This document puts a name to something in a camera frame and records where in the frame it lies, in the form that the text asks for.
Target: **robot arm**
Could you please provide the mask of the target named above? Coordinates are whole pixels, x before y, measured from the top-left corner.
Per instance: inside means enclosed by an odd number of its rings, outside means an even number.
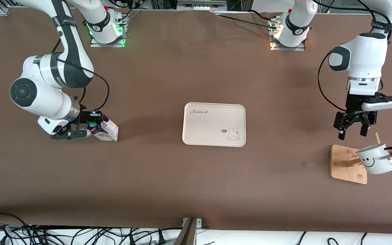
[[[280,16],[280,25],[274,33],[274,38],[286,47],[297,47],[306,39],[309,24],[317,9],[317,3],[312,0],[295,0],[291,12]]]
[[[83,14],[97,42],[108,44],[123,34],[122,14],[104,7],[100,0],[68,0],[68,2]]]
[[[332,70],[348,71],[346,111],[338,112],[333,124],[341,140],[354,123],[362,124],[361,135],[366,136],[368,129],[376,124],[377,111],[392,109],[392,96],[378,92],[387,53],[387,36],[392,29],[392,0],[363,2],[387,18],[375,14],[369,33],[361,33],[352,41],[336,46],[329,55]]]
[[[80,104],[63,93],[61,88],[84,88],[93,78],[93,74],[74,67],[83,67],[93,71],[84,46],[81,42],[77,25],[72,17],[66,0],[18,0],[20,4],[45,12],[51,17],[59,34],[64,51],[28,57],[23,63],[20,78],[10,88],[12,101],[20,108],[39,115],[39,125],[50,135],[56,134],[65,125],[79,117]],[[80,2],[80,10],[89,18],[98,13],[98,19],[108,16],[104,13],[99,0]]]

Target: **wooden base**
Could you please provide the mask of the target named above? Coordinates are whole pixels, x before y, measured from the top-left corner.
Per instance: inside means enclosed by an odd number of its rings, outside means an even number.
[[[356,151],[358,149],[333,145],[331,147],[331,176],[340,180],[347,180],[354,183],[367,183],[367,171],[364,166],[339,166],[336,163],[353,160],[358,158]]]

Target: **black cable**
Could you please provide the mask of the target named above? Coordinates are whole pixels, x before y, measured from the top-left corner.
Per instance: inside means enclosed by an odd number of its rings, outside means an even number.
[[[237,4],[244,2],[244,0],[237,0],[237,2],[235,2],[234,6],[232,6],[228,11],[231,11],[233,8],[235,8],[235,6],[237,6]]]
[[[116,240],[115,240],[114,238],[107,236],[105,233],[102,234],[102,235],[103,235],[104,237],[108,237],[108,238],[112,239],[112,240],[113,240],[113,245],[116,245]]]
[[[84,99],[84,96],[86,95],[86,87],[84,87],[83,88],[83,96],[81,96],[81,99],[78,101],[78,103],[80,103],[81,104],[81,102],[83,101],[83,99]]]
[[[124,17],[122,17],[122,18],[120,18],[120,19],[117,19],[117,21],[119,22],[119,21],[121,21],[121,20],[124,20],[126,17],[128,17],[128,15],[129,15],[129,13],[131,12],[131,10],[132,10],[132,8],[129,9],[129,11],[126,13],[126,15],[125,15]]]
[[[161,229],[161,231],[167,231],[167,230],[182,230],[182,228],[166,228],[166,229]],[[137,240],[135,240],[134,242],[137,242],[138,240],[140,240],[140,239],[142,239],[142,238],[144,238],[144,237],[147,237],[147,236],[149,236],[149,235],[152,235],[152,234],[154,234],[154,233],[157,233],[157,232],[158,232],[158,231],[148,232],[148,234],[139,237],[139,238],[138,238]]]
[[[96,234],[94,234],[92,237],[90,237],[90,239],[88,239],[87,240],[87,242],[84,242],[84,245],[87,245],[87,243],[89,243],[90,242],[90,240],[92,240],[94,237],[96,237],[94,240],[93,240],[93,242],[92,242],[92,245],[95,245],[95,243],[98,241],[98,239],[102,236],[102,234],[104,234],[104,231],[105,230],[102,230],[102,231],[99,231],[99,228],[98,228],[98,232],[96,233]]]
[[[80,235],[84,235],[84,234],[87,234],[87,233],[89,233],[90,231],[86,231],[86,232],[84,232],[84,233],[81,233],[81,234],[78,234],[78,235],[76,235],[76,236],[80,236]],[[63,237],[70,237],[70,238],[72,238],[72,237],[75,237],[75,236],[69,236],[69,235],[61,235],[61,234],[51,234],[52,236],[63,236]]]
[[[384,89],[384,82],[381,80],[379,81],[379,83],[381,84],[381,88],[378,90],[378,92],[382,91]]]
[[[125,239],[126,239],[127,237],[133,236],[133,235],[136,235],[136,234],[139,234],[139,233],[132,234],[134,231],[133,231],[132,228],[131,228],[131,229],[129,230],[129,234],[126,235],[118,245],[121,245],[121,244],[125,241]]]
[[[55,46],[54,46],[54,48],[52,49],[52,52],[51,53],[55,53],[55,51],[56,51],[56,49],[59,47],[59,45],[60,45],[60,43],[61,43],[61,39],[59,39],[58,41],[57,41],[57,43],[55,44]],[[86,95],[86,88],[84,87],[83,88],[83,96],[81,96],[81,99],[78,101],[78,103],[81,103],[81,101],[83,101],[83,99],[84,99],[84,96]]]
[[[102,232],[100,235],[98,235],[98,237],[95,239],[95,241],[92,243],[92,245],[96,245],[96,243],[98,242],[98,240],[99,240],[99,238],[100,238],[101,236],[105,236],[105,237],[108,237],[108,238],[112,239],[112,240],[114,241],[114,244],[116,245],[116,241],[115,241],[113,238],[111,238],[111,237],[105,235],[105,234],[106,234],[109,230],[111,230],[111,229],[112,229],[112,228],[103,229],[103,232]]]
[[[258,17],[260,17],[263,20],[270,20],[270,18],[262,16],[259,12],[255,11],[255,10],[249,10],[249,12],[256,13],[258,15]]]
[[[302,239],[304,238],[305,234],[306,234],[306,231],[304,231],[302,233],[302,236],[300,236],[299,242],[296,245],[300,245],[300,243],[302,242]]]
[[[258,23],[253,23],[253,22],[246,21],[246,20],[240,20],[240,19],[236,19],[236,18],[233,18],[233,17],[224,16],[224,15],[221,15],[221,14],[219,14],[219,16],[224,17],[224,18],[228,18],[228,19],[232,19],[232,20],[238,20],[238,21],[241,21],[241,22],[244,22],[244,23],[249,23],[249,24],[252,24],[252,25],[266,27],[266,28],[269,28],[269,29],[274,29],[274,30],[276,29],[276,27],[273,27],[273,26],[261,25],[261,24],[258,24]]]
[[[6,232],[6,231],[4,231],[5,232],[5,236],[6,237],[8,237],[9,239],[10,239],[10,242],[11,242],[11,245],[14,245],[14,243],[13,243],[13,238],[11,237],[11,236],[9,236],[9,234]]]
[[[361,237],[361,245],[362,245],[362,241],[364,240],[364,237],[367,235],[367,233],[364,233],[364,235]]]
[[[331,240],[334,241],[337,245],[339,245],[338,242],[335,239],[333,239],[332,237],[328,238],[328,245],[332,245],[330,242]]]
[[[19,220],[19,221],[22,223],[22,225],[23,225],[24,227],[26,227],[26,228],[29,227],[21,218],[17,217],[17,216],[14,215],[14,214],[9,214],[9,213],[0,212],[0,215],[7,215],[7,216],[14,217],[14,218],[16,218],[17,220]]]
[[[89,69],[86,69],[84,67],[75,65],[72,62],[61,60],[59,58],[57,58],[57,60],[60,61],[60,62],[65,63],[65,64],[71,65],[71,66],[73,66],[75,68],[78,68],[78,69],[81,69],[81,70],[84,70],[84,71],[88,71],[88,72],[94,74],[95,76],[99,77],[100,79],[102,79],[104,81],[104,83],[107,85],[107,96],[105,97],[104,102],[98,108],[95,108],[94,110],[96,111],[96,110],[99,110],[102,107],[104,107],[104,105],[107,103],[107,100],[109,99],[109,96],[110,96],[110,85],[109,85],[109,82],[107,82],[107,80],[103,76],[101,76],[100,74],[98,74],[98,73],[96,73],[94,71],[90,71]]]
[[[70,245],[73,245],[74,240],[75,240],[75,237],[78,236],[78,233],[80,233],[81,231],[84,231],[84,230],[87,230],[87,229],[81,229],[81,230],[79,230],[79,231],[77,231],[77,232],[75,233],[75,235],[72,237],[72,240],[70,241]]]
[[[120,6],[120,5],[118,5],[118,4],[117,4],[117,0],[110,0],[110,2],[111,2],[112,4],[118,6],[118,7],[121,7],[121,8],[128,8],[128,5],[126,5],[126,6]]]
[[[52,53],[55,53],[55,51],[56,51],[57,48],[59,47],[60,43],[61,43],[61,39],[59,39],[59,40],[57,41],[57,43],[55,44],[54,48],[52,49]]]
[[[388,19],[388,17],[387,17],[386,15],[384,15],[383,13],[381,13],[381,12],[379,12],[379,11],[373,10],[373,9],[368,10],[368,9],[361,9],[361,8],[341,8],[341,7],[334,7],[334,6],[325,5],[325,4],[319,3],[317,0],[312,0],[312,1],[315,2],[315,3],[317,3],[317,4],[319,4],[319,5],[321,5],[321,6],[323,6],[323,7],[328,7],[328,8],[331,8],[331,9],[338,9],[338,10],[356,10],[356,11],[368,11],[368,12],[373,12],[373,13],[375,13],[375,14],[379,14],[379,15],[381,15],[382,17],[384,17],[385,20],[386,20],[389,24],[392,23],[392,22]]]
[[[331,54],[331,51],[328,52],[328,54],[323,58],[322,63],[320,64],[320,67],[318,68],[318,73],[317,73],[317,83],[318,83],[318,88],[320,90],[320,93],[322,94],[323,98],[325,98],[325,100],[327,102],[329,102],[331,105],[333,105],[335,108],[337,108],[338,110],[347,112],[346,109],[343,109],[339,106],[337,106],[336,104],[334,104],[332,101],[330,101],[326,96],[325,93],[323,93],[322,87],[320,86],[320,70],[322,69],[323,63],[325,62],[326,58]]]
[[[328,5],[329,5],[329,6],[332,6],[332,5],[333,5],[333,2],[335,2],[335,0],[332,0],[332,2],[331,2],[331,3],[328,3]],[[329,11],[329,8],[326,7],[326,9],[325,9],[325,11],[323,11],[323,13],[327,13],[328,11]]]
[[[48,240],[46,239],[46,235],[45,234],[46,234],[46,228],[45,228],[45,226],[43,226],[43,236],[45,238],[46,245],[49,245]]]
[[[365,3],[363,3],[361,0],[357,0],[362,6],[364,6],[364,8],[366,9],[366,10],[368,10],[369,12],[370,12],[370,14],[372,15],[372,17],[373,17],[373,20],[376,20],[376,16],[375,16],[375,13],[373,13],[372,11],[371,11],[371,9],[365,4]]]

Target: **cartoon face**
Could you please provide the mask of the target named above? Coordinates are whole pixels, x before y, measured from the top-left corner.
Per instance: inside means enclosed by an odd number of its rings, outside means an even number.
[[[238,135],[238,129],[237,128],[229,128],[227,139],[229,141],[239,141],[240,136]]]
[[[366,167],[372,167],[375,164],[375,159],[363,158],[362,164]]]

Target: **white mug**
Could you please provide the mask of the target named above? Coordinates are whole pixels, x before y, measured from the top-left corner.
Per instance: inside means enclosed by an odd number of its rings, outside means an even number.
[[[376,144],[362,148],[356,154],[369,174],[384,174],[392,170],[392,160],[388,160],[391,156],[389,150],[392,150],[392,146]]]

